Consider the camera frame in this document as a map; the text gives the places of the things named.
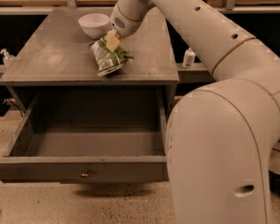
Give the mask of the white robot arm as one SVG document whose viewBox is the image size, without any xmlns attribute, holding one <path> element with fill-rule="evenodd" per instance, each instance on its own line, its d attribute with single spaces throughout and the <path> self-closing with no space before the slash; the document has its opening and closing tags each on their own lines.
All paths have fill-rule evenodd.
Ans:
<svg viewBox="0 0 280 224">
<path fill-rule="evenodd" d="M 177 224 L 273 224 L 269 160 L 280 140 L 280 58 L 202 0 L 119 0 L 111 24 L 132 35 L 150 7 L 214 83 L 191 91 L 166 128 Z"/>
</svg>

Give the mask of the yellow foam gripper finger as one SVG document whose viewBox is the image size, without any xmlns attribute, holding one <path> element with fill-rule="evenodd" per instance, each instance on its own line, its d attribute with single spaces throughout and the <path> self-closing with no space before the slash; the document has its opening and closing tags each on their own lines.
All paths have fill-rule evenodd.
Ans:
<svg viewBox="0 0 280 224">
<path fill-rule="evenodd" d="M 115 52 L 119 48 L 121 41 L 122 37 L 115 29 L 108 31 L 105 36 L 106 48 L 111 52 Z"/>
</svg>

